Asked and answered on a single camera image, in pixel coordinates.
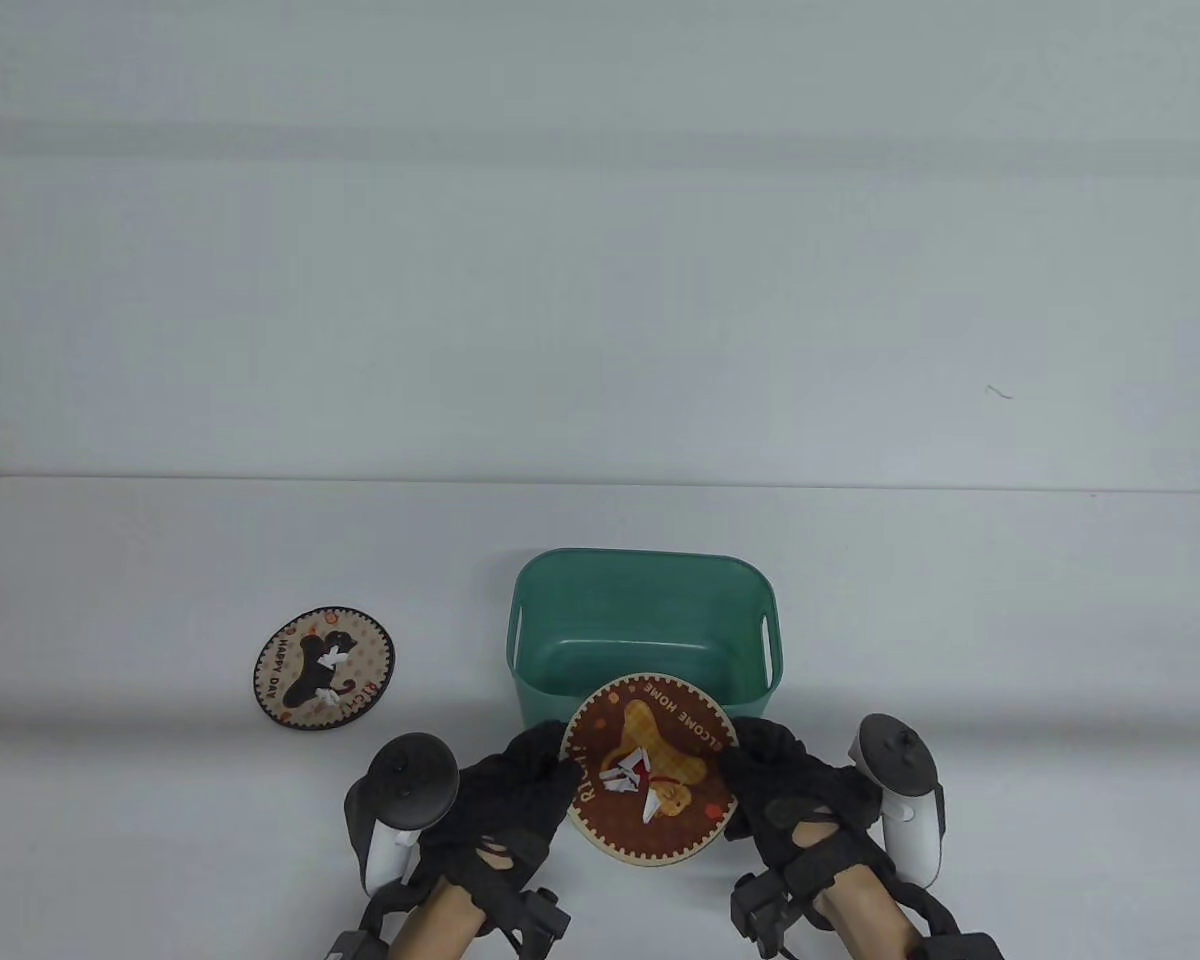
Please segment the person's left hand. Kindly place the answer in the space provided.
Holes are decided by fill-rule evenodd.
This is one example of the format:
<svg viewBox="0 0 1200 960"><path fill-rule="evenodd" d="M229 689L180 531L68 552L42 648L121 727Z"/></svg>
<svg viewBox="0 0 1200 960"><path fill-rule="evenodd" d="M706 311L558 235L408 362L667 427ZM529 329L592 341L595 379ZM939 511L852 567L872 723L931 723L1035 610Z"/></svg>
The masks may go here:
<svg viewBox="0 0 1200 960"><path fill-rule="evenodd" d="M548 956L568 931L556 893L530 890L583 778L562 755L565 724L536 724L460 770L454 806L422 833L414 882L463 888L522 959Z"/></svg>

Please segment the person's right hand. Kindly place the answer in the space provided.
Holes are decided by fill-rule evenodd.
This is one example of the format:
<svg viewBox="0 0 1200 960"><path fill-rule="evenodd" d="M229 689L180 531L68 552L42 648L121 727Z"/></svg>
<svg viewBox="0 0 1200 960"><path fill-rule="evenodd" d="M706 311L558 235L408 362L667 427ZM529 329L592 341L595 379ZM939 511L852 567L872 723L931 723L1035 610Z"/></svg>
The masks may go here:
<svg viewBox="0 0 1200 960"><path fill-rule="evenodd" d="M718 762L736 800L724 836L752 841L763 870L736 881L731 919L760 956L788 956L793 922L830 929L814 902L839 874L864 866L888 876L890 859L869 835L882 791L850 764L816 758L782 724L740 716L734 731L737 744Z"/></svg>

